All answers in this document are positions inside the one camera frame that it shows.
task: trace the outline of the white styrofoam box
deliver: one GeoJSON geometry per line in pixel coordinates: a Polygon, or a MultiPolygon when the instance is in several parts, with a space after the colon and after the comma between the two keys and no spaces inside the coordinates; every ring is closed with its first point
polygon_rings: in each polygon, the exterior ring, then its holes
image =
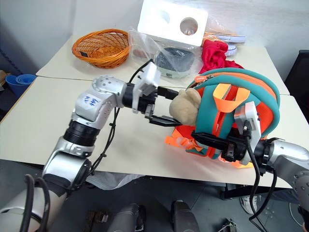
{"type": "Polygon", "coordinates": [[[138,31],[185,44],[201,46],[206,27],[206,10],[164,0],[144,0],[138,31]]]}

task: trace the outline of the table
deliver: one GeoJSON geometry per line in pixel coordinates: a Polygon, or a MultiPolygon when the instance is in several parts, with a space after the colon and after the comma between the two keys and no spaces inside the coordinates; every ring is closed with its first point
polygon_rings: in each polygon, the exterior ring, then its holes
{"type": "MultiPolygon", "coordinates": [[[[115,69],[104,70],[89,65],[72,54],[72,45],[78,38],[79,36],[71,36],[52,59],[36,73],[36,75],[53,78],[93,80],[98,75],[110,74],[118,79],[128,81],[131,75],[140,66],[135,63],[131,57],[129,57],[124,64],[115,69]]],[[[245,69],[266,76],[275,83],[280,94],[289,95],[287,87],[284,85],[264,47],[239,46],[237,54],[230,57],[229,60],[234,60],[245,69]]],[[[160,85],[164,87],[187,87],[193,78],[194,77],[185,78],[181,81],[170,81],[168,78],[162,78],[160,85]]]]}
{"type": "MultiPolygon", "coordinates": [[[[15,107],[0,124],[0,159],[45,164],[70,121],[78,95],[91,81],[37,77],[15,107]]],[[[170,101],[158,98],[155,114],[168,115],[170,101]]],[[[309,149],[309,125],[292,96],[281,96],[281,120],[270,134],[309,149]]],[[[108,123],[101,130],[92,161],[105,146],[108,123]]],[[[164,139],[172,128],[149,124],[131,109],[120,111],[116,135],[98,170],[134,173],[192,180],[252,185],[253,169],[235,169],[229,163],[186,153],[169,146],[164,139]]],[[[271,174],[261,178],[261,186],[270,186],[271,174]]],[[[277,187],[289,188],[279,179],[277,187]]]]}

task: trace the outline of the wicker basket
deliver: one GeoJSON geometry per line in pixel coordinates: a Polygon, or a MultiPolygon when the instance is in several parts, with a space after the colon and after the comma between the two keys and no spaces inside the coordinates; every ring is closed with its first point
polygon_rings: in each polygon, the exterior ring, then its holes
{"type": "Polygon", "coordinates": [[[118,29],[92,32],[78,39],[72,52],[77,58],[100,68],[118,67],[129,55],[127,32],[118,29]]]}

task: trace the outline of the white sneaker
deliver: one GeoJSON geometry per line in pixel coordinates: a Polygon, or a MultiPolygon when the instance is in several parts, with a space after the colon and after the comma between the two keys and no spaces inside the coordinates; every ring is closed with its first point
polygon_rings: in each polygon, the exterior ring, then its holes
{"type": "MultiPolygon", "coordinates": [[[[249,198],[250,197],[241,197],[239,201],[240,201],[241,207],[246,211],[247,214],[253,214],[253,211],[250,206],[249,198]]],[[[257,196],[253,196],[253,207],[255,211],[257,210],[256,200],[257,200],[257,196]]]]}

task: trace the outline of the beige plush toy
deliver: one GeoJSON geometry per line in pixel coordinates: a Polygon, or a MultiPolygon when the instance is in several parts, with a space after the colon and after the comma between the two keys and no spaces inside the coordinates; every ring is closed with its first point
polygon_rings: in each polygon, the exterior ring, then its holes
{"type": "Polygon", "coordinates": [[[201,96],[194,88],[180,90],[178,96],[169,105],[169,114],[183,125],[194,126],[200,104],[201,96]]]}

